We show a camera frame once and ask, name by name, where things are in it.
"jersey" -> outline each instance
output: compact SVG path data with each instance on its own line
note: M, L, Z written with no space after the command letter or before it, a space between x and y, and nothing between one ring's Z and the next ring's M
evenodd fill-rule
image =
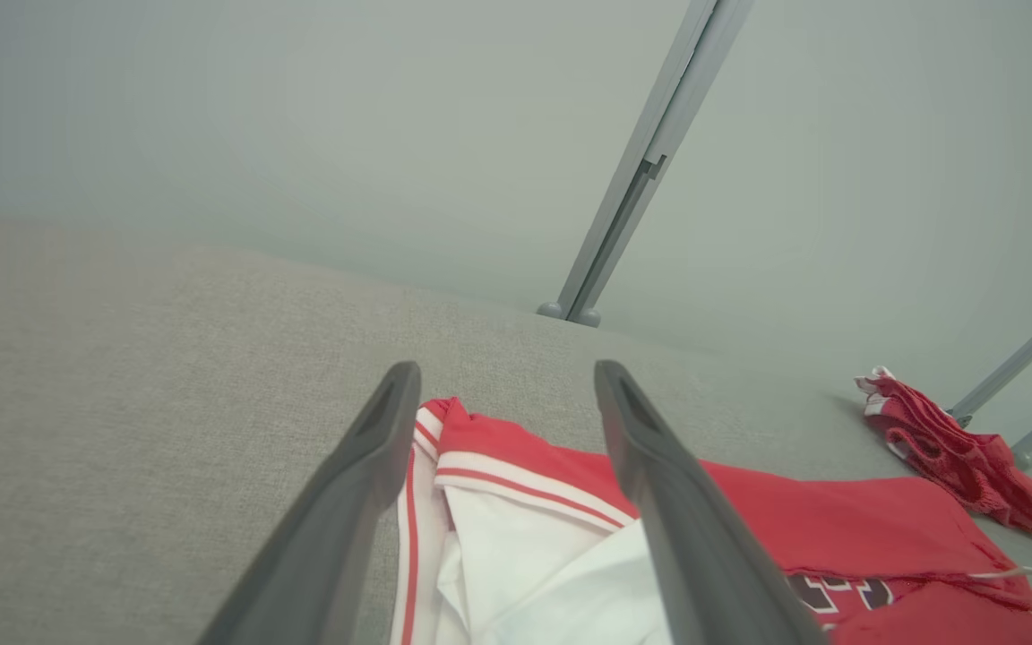
M1024 569L933 483L702 464L832 642L1032 642ZM432 400L397 518L392 645L670 642L607 456Z

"red garment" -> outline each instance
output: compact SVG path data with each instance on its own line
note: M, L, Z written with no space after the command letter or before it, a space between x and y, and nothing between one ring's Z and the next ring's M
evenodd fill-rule
M868 393L866 420L914 471L967 509L1032 533L1032 478L999 436L975 436L885 367L856 380Z
M414 446L414 454L438 459L438 484L442 478L484 482L609 530L639 518L608 457L557 448L512 422L470 416L455 398L425 405ZM445 456L461 466L443 466ZM488 465L498 462L503 469ZM800 600L832 630L832 642L1032 642L1027 579L1012 573L1015 563L940 487L913 478L800 482L703 464ZM417 587L415 526L425 522L414 511L412 482L410 465L401 514L412 547L406 552L402 542L408 588ZM974 577L999 573L1004 577ZM410 593L400 612L406 625L412 624Z

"crumpled red towel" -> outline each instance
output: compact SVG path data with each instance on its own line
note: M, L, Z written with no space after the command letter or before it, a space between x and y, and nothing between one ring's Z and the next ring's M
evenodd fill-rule
M854 383L867 393L864 416L886 446L970 511L1032 533L1032 478L1014 465L999 436L975 436L885 367Z

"gray fabric surface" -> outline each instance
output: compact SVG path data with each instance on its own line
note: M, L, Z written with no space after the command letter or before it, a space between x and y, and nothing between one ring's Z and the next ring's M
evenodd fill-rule
M192 642L389 364L602 451L591 366L634 372L700 457L908 475L861 398L240 250L0 223L0 642ZM360 642L388 636L396 515ZM982 527L1022 563L1032 539Z

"red stripe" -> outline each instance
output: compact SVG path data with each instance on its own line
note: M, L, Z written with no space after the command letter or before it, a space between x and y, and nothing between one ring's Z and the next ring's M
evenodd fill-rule
M440 446L440 444L438 444L438 438L432 437L432 432L429 432L429 430L427 430L427 428L425 428L419 421L417 421L417 429L421 432L421 437L429 440L429 444L432 445L432 448L438 448L438 446Z
M486 482L495 483L495 485L511 487L511 489L513 490L523 492L526 494L531 494L534 497L540 497L542 499L548 499L550 502L562 504L562 506L568 506L570 507L570 509L576 509L577 511L582 511L586 514L593 515L593 517L603 519L603 521L606 521L610 524L614 524L614 526L623 527L623 523L618 521L618 519L611 519L607 515L594 509L591 509L590 506L583 506L579 502L573 502L567 497L561 497L558 494L552 494L550 492L537 490L534 489L534 487L528 487L526 485L519 485L519 483L509 481L504 478L495 477L495 475L490 475L479 471L470 471L467 469L438 469L438 477L441 477L441 475L456 475L456 477L483 480Z
M413 642L413 619L417 612L417 499L413 495L413 460L415 451L409 453L409 473L405 478L405 498L409 504L409 593L405 596L405 627L400 633L400 645Z

